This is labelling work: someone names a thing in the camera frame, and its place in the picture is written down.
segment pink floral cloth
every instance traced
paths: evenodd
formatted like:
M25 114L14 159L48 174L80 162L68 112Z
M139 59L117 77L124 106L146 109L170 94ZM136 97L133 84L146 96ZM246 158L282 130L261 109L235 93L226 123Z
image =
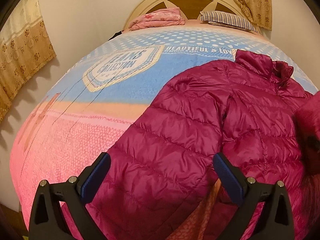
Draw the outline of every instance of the pink floral cloth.
M135 31L151 27L184 25L186 20L181 17L180 8L167 8L140 15L129 23L128 30Z

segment metal screw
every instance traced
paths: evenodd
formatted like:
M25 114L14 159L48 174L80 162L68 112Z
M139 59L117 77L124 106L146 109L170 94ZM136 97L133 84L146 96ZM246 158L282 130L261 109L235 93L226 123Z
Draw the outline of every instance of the metal screw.
M284 187L284 183L283 183L283 181L281 181L281 180L279 180L279 181L277 182L277 184L278 184L279 187Z
M256 179L253 178L253 177L247 178L247 181L248 181L250 184L256 183Z
M41 187L45 186L46 184L47 184L47 181L45 179L40 181Z
M68 179L68 181L69 181L70 183L75 183L75 182L77 181L77 177L76 177L76 176L72 176L72 177L70 177L70 178Z

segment printed badge logo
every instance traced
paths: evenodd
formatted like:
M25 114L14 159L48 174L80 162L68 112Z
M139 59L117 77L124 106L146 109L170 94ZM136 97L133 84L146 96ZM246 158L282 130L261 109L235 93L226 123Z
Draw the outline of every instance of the printed badge logo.
M163 49L163 45L153 45L113 53L85 71L82 80L90 92L101 90L147 70Z

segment jacket sleeve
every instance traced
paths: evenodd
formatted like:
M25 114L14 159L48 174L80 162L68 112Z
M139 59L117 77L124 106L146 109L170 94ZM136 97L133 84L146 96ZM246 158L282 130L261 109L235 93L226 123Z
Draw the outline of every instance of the jacket sleeve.
M209 165L221 150L223 119L232 94L226 73L230 64L218 60L188 69L172 78L151 103L170 113L163 121L170 122L172 130L165 136L209 157Z

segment jacket collar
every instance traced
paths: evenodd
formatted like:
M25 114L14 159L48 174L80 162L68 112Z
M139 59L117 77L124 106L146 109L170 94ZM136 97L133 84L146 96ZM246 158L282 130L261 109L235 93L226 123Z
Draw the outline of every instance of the jacket collar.
M251 51L238 49L236 63L278 85L286 84L293 74L293 67L286 62L272 61L267 55Z

